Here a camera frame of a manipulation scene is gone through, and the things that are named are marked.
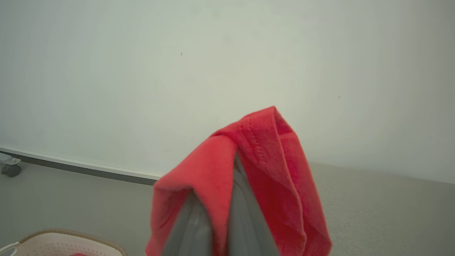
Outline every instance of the wheel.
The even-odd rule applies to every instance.
[[[17,164],[15,164],[15,165],[6,164],[1,169],[1,174],[6,175],[8,177],[15,177],[15,176],[19,175],[19,173],[21,171],[22,171],[22,168],[20,166],[18,166]]]

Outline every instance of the laundry basket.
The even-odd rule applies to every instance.
[[[47,229],[0,249],[0,255],[13,250],[11,256],[127,256],[119,245],[106,239],[67,229]]]

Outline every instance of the towel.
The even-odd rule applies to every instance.
[[[227,223],[238,154],[281,256],[326,256],[332,247],[319,195],[296,133],[276,107],[212,134],[154,185],[147,256],[159,256],[193,190],[212,221],[212,254],[227,256]]]

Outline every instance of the floor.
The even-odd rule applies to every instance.
[[[142,256],[150,237],[152,187],[21,163],[0,175],[0,247],[45,228],[100,236]]]
[[[90,233],[142,256],[152,187],[21,163],[0,175],[0,247],[45,228]],[[455,184],[312,164],[333,256],[455,255]]]

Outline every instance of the basket rim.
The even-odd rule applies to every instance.
[[[94,236],[90,235],[87,233],[79,232],[79,231],[74,231],[74,230],[69,230],[69,229],[61,229],[61,228],[49,228],[49,229],[43,229],[38,232],[35,232],[31,235],[26,236],[25,238],[21,239],[19,242],[21,244],[25,243],[26,241],[42,235],[42,234],[49,234],[49,233],[56,233],[56,234],[62,234],[62,235],[69,235],[69,236],[76,236],[84,239],[88,239],[106,246],[109,246],[111,248],[114,248],[115,250],[119,251],[122,256],[128,256],[128,253],[126,250],[119,244],[111,242],[107,239],[101,238],[99,236]]]

